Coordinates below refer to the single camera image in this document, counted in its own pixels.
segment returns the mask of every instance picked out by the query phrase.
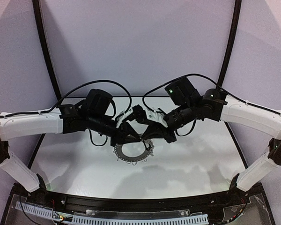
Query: gray wall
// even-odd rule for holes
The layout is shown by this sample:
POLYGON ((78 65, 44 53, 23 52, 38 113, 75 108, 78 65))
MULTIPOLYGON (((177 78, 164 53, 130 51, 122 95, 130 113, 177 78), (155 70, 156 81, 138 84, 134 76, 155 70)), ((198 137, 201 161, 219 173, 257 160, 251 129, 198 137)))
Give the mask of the gray wall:
MULTIPOLYGON (((62 92, 108 78, 134 95, 191 72, 216 80, 234 6, 234 0, 42 3, 62 92)), ((201 93, 211 87, 204 80, 193 80, 201 93)), ((109 85, 103 87, 122 94, 109 85)), ((243 0, 224 87, 241 98, 281 109, 281 1, 243 0)), ((76 95, 86 95, 88 90, 76 95)), ((232 128, 251 164, 270 137, 243 126, 232 128)), ((281 225, 281 169, 263 184, 281 225)))
MULTIPOLYGON (((233 6, 232 0, 42 1, 62 93, 102 78, 120 82, 133 95, 188 73, 217 79, 233 6)), ((213 86, 192 81, 200 91, 213 86)), ((125 94, 114 85, 103 87, 125 94)))
MULTIPOLYGON (((50 107, 56 100, 38 40, 31 0, 0 1, 0 110, 50 107)), ((39 136, 17 138, 10 149, 27 163, 39 136)), ((14 180, 0 170, 0 221, 14 180)))

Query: wire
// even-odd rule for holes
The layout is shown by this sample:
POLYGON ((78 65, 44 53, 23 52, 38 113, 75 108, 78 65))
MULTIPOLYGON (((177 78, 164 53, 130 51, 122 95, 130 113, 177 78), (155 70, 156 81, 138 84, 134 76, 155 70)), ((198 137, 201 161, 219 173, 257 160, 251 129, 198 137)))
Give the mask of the wire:
POLYGON ((242 102, 242 103, 245 103, 245 104, 248 104, 248 105, 254 106, 254 107, 256 107, 256 108, 263 109, 263 110, 266 110, 266 111, 269 111, 269 112, 272 112, 272 113, 275 113, 275 114, 278 114, 278 115, 281 115, 280 112, 277 112, 277 111, 275 111, 275 110, 268 109, 268 108, 265 108, 265 107, 263 107, 263 106, 256 105, 256 104, 253 104, 253 103, 250 103, 250 102, 247 103, 246 101, 242 100, 241 98, 239 98, 239 97, 237 97, 237 96, 231 94, 229 91, 227 91, 227 90, 225 90, 224 88, 222 88, 220 85, 218 85, 215 81, 213 81, 213 80, 210 79, 209 77, 204 76, 204 75, 201 75, 201 74, 186 74, 186 75, 184 75, 184 76, 180 76, 180 77, 178 77, 178 78, 175 78, 175 79, 173 79, 173 80, 170 80, 170 81, 168 81, 168 82, 166 82, 166 83, 164 83, 164 84, 162 84, 162 85, 159 85, 159 86, 156 87, 156 88, 153 88, 152 90, 148 91, 146 94, 143 95, 143 97, 142 97, 142 102, 143 102, 143 104, 144 104, 149 110, 153 111, 153 109, 151 109, 151 108, 145 103, 145 97, 146 97, 147 95, 151 94, 152 92, 154 92, 154 91, 156 91, 156 90, 158 90, 158 89, 164 87, 165 85, 170 84, 170 83, 172 83, 172 82, 174 82, 174 81, 176 81, 176 80, 179 80, 179 79, 181 79, 181 78, 183 78, 183 77, 190 77, 190 76, 198 76, 198 77, 204 78, 204 79, 206 79, 206 80, 209 80, 211 83, 213 83, 215 86, 217 86, 220 90, 224 91, 226 94, 232 96, 233 98, 235 98, 236 100, 238 100, 238 101, 240 101, 240 102, 242 102))
POLYGON ((111 100, 111 105, 113 107, 113 115, 111 116, 111 118, 115 117, 117 114, 117 108, 116 108, 116 104, 113 100, 111 100))
POLYGON ((32 223, 34 223, 34 224, 37 224, 37 225, 43 225, 43 224, 39 224, 39 223, 37 223, 37 222, 35 222, 35 221, 33 221, 29 216, 27 216, 27 214, 25 213, 25 211, 24 211, 24 208, 23 208, 23 205, 22 205, 22 201, 21 201, 21 196, 20 196, 20 205, 21 205, 21 209, 22 209, 22 212, 24 213, 24 215, 27 217, 27 219, 29 219, 32 223))
POLYGON ((240 215, 243 213, 243 211, 245 210, 246 206, 247 206, 247 204, 245 204, 245 202, 244 202, 243 199, 241 199, 241 202, 244 204, 244 207, 243 207, 236 215, 234 215, 233 217, 231 217, 229 220, 222 221, 222 222, 215 223, 215 224, 210 223, 210 225, 229 224, 229 223, 233 222, 234 220, 238 219, 238 218, 240 217, 240 215))
POLYGON ((73 217, 65 218, 65 217, 63 217, 62 215, 60 215, 59 213, 57 213, 56 210, 55 210, 55 201, 54 201, 54 199, 52 199, 51 202, 53 203, 53 208, 52 208, 52 221, 53 221, 54 224, 56 224, 56 225, 63 224, 63 221, 65 221, 66 219, 73 218, 73 217), (60 219, 59 222, 55 222, 55 221, 54 221, 53 212, 55 212, 55 214, 58 215, 58 219, 60 219))
POLYGON ((82 85, 80 85, 80 86, 78 86, 78 87, 76 87, 76 88, 70 90, 70 91, 69 91, 67 94, 65 94, 60 100, 58 100, 58 101, 54 104, 54 106, 52 106, 52 107, 51 107, 50 109, 48 109, 48 110, 43 110, 43 111, 40 111, 40 112, 36 112, 36 111, 34 111, 34 112, 15 112, 15 113, 7 114, 7 115, 5 115, 5 116, 1 116, 1 115, 0 115, 0 118, 12 117, 12 116, 16 116, 16 115, 35 115, 35 114, 40 114, 40 113, 50 113, 50 112, 52 112, 52 111, 55 109, 55 107, 57 107, 58 105, 60 105, 60 104, 62 103, 62 101, 63 101, 66 97, 68 97, 70 94, 72 94, 73 92, 77 91, 77 90, 80 89, 80 88, 83 88, 83 87, 85 87, 85 86, 88 86, 88 85, 94 84, 94 83, 113 83, 113 84, 115 84, 115 85, 121 87, 121 88, 126 92, 126 94, 128 95, 128 97, 129 97, 129 105, 128 105, 127 109, 125 110, 125 112, 122 112, 119 116, 122 116, 122 115, 124 115, 124 113, 128 112, 128 110, 129 110, 129 108, 131 107, 131 104, 132 104, 132 97, 131 97, 131 94, 129 93, 129 91, 128 91, 122 84, 120 84, 120 83, 118 83, 118 82, 116 82, 116 81, 111 81, 111 80, 96 80, 96 81, 90 81, 90 82, 84 83, 84 84, 82 84, 82 85))
POLYGON ((175 130, 175 134, 176 134, 177 136, 179 136, 179 137, 185 137, 185 136, 189 135, 189 134, 195 129, 196 121, 197 121, 197 119, 195 119, 195 120, 192 122, 192 128, 191 128, 191 130, 190 130, 187 134, 185 134, 185 135, 180 135, 180 134, 178 134, 178 131, 177 131, 177 130, 175 130))
POLYGON ((102 146, 104 146, 104 145, 107 143, 108 137, 106 136, 105 142, 104 142, 103 144, 95 144, 95 143, 93 142, 92 131, 91 131, 90 129, 88 129, 88 130, 89 130, 90 142, 92 142, 93 145, 98 146, 98 147, 102 147, 102 146))

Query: metal ring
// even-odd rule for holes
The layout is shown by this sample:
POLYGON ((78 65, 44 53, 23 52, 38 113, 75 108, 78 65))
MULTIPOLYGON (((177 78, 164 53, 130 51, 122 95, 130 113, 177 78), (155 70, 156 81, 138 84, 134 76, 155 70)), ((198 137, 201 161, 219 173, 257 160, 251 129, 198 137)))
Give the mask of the metal ring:
POLYGON ((139 156, 135 156, 135 157, 130 157, 127 156, 123 153, 122 151, 122 147, 123 145, 116 145, 114 147, 114 153, 117 155, 117 157, 125 162, 129 162, 129 163, 134 163, 134 162, 138 162, 138 161, 142 161, 145 158, 147 158, 149 155, 153 155, 153 148, 154 145, 152 143, 152 141, 150 139, 148 140, 142 140, 143 143, 148 144, 148 150, 145 148, 144 152, 142 154, 140 154, 139 156))

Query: white platform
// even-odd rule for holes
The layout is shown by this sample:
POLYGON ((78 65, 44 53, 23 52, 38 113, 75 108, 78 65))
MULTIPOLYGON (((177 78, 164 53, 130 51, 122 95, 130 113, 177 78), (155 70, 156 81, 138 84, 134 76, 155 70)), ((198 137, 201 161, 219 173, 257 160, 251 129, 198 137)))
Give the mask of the white platform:
MULTIPOLYGON (((64 103, 76 103, 69 98, 64 103)), ((115 97, 117 112, 125 109, 128 98, 115 97)), ((170 98, 148 97, 146 103, 169 112, 176 106, 170 98)), ((134 97, 133 105, 141 98, 134 97)), ((145 125, 131 123, 142 133, 145 125)), ((189 131, 191 124, 181 128, 189 131)), ((93 132, 95 143, 105 137, 93 132)), ((157 199, 203 195, 229 189, 235 174, 243 171, 244 164, 224 122, 198 121, 187 137, 167 144, 154 139, 154 156, 137 165, 117 160, 108 143, 95 147, 88 132, 66 135, 46 134, 32 165, 32 171, 45 180, 48 190, 88 197, 116 199, 157 199)), ((125 146, 127 154, 135 154, 141 143, 125 146)))

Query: white robot arm segment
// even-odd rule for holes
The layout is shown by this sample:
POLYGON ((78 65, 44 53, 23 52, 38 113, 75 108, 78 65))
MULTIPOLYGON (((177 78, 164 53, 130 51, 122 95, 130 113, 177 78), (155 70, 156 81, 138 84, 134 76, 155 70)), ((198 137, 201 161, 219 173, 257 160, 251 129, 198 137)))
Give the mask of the white robot arm segment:
POLYGON ((0 118, 0 138, 2 141, 8 141, 12 138, 28 135, 60 134, 63 129, 63 120, 60 119, 60 115, 60 109, 54 109, 50 113, 0 118))
POLYGON ((5 159, 0 168, 19 182, 27 191, 39 189, 39 178, 13 152, 8 151, 10 158, 5 159))
POLYGON ((281 115, 242 103, 229 95, 225 101, 227 105, 223 106, 222 121, 239 123, 281 139, 281 115))
POLYGON ((272 159, 268 158, 269 151, 264 153, 237 178, 237 188, 248 191, 250 188, 269 174, 272 170, 279 167, 272 159))

